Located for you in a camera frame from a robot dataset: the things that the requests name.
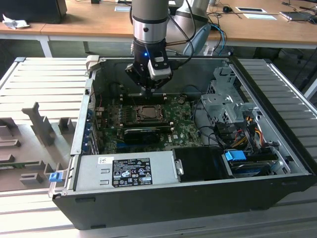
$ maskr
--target white crumpled paper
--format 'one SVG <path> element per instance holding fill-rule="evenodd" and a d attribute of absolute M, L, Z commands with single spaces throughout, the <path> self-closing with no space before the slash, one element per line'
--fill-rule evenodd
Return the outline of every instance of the white crumpled paper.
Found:
<path fill-rule="evenodd" d="M 3 16 L 3 21 L 2 23 L 6 25 L 7 27 L 11 29 L 16 29 L 16 28 L 23 28 L 23 27 L 29 27 L 28 23 L 26 23 L 25 20 L 12 20 L 10 18 L 7 18 L 5 15 Z"/>

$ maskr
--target blue cable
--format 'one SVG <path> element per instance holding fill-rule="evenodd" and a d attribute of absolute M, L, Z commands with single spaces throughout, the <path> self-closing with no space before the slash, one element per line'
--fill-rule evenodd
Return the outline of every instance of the blue cable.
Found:
<path fill-rule="evenodd" d="M 213 26 L 214 28 L 216 28 L 216 29 L 221 33 L 221 36 L 222 36 L 222 47 L 221 47 L 221 50 L 219 51 L 219 54 L 218 54 L 218 55 L 220 55 L 220 54 L 221 54 L 221 51 L 222 51 L 223 48 L 224 48 L 224 35 L 223 35 L 223 31 L 222 31 L 219 27 L 217 27 L 216 25 L 213 25 L 213 24 L 212 24 L 212 26 Z"/>

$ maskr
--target wooden desk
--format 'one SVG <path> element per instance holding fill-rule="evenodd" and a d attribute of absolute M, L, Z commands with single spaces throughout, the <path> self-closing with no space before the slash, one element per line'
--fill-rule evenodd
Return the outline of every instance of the wooden desk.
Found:
<path fill-rule="evenodd" d="M 222 0 L 235 12 L 236 6 L 258 7 L 267 14 L 293 9 L 281 4 L 282 0 Z M 314 6 L 313 3 L 292 0 L 299 6 Z M 128 12 L 115 12 L 116 3 L 66 0 L 67 15 L 62 24 L 35 24 L 31 28 L 10 30 L 0 25 L 0 38 L 39 40 L 46 57 L 52 57 L 49 41 L 95 41 L 95 42 L 131 42 L 133 27 Z M 209 11 L 222 13 L 222 5 L 210 7 Z M 317 25 L 308 22 L 287 22 L 281 15 L 274 15 L 277 20 L 247 19 L 239 14 L 222 14 L 219 19 L 221 28 L 227 34 L 227 45 L 273 48 L 314 49 L 317 46 Z M 211 32 L 208 44 L 214 46 L 219 40 L 218 32 Z"/>
<path fill-rule="evenodd" d="M 13 30 L 6 27 L 4 24 L 0 24 L 0 34 L 17 34 L 17 35 L 40 35 L 45 23 L 32 23 L 27 28 L 17 28 Z"/>
<path fill-rule="evenodd" d="M 293 11 L 289 6 L 282 5 L 282 0 L 223 0 L 235 13 L 241 13 L 235 7 L 256 7 L 267 11 L 266 14 L 279 14 L 280 11 Z M 299 6 L 312 7 L 313 3 L 292 0 L 291 3 L 298 11 Z M 209 12 L 221 12 L 223 6 L 210 7 Z M 289 45 L 289 48 L 305 47 L 313 49 L 317 46 L 317 25 L 309 22 L 287 21 L 282 15 L 273 15 L 277 20 L 247 19 L 239 14 L 222 14 L 219 19 L 220 26 L 227 34 L 227 44 L 258 46 L 259 43 L 271 45 Z M 218 39 L 211 33 L 210 40 Z"/>
<path fill-rule="evenodd" d="M 116 3 L 66 0 L 66 4 L 62 24 L 46 24 L 41 30 L 43 35 L 133 37 L 129 13 L 114 11 Z"/>

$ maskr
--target motherboard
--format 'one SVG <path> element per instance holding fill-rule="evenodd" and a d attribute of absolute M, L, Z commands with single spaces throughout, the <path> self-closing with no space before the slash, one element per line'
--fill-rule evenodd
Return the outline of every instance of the motherboard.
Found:
<path fill-rule="evenodd" d="M 151 101 L 137 97 L 111 99 L 96 108 L 102 153 L 167 151 L 202 146 L 192 121 L 192 106 L 184 96 Z"/>

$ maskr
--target warning label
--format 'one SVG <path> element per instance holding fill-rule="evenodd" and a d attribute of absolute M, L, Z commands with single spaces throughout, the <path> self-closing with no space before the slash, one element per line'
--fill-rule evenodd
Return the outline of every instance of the warning label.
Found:
<path fill-rule="evenodd" d="M 114 187 L 152 184 L 152 171 L 149 158 L 114 160 L 112 171 L 112 186 Z"/>

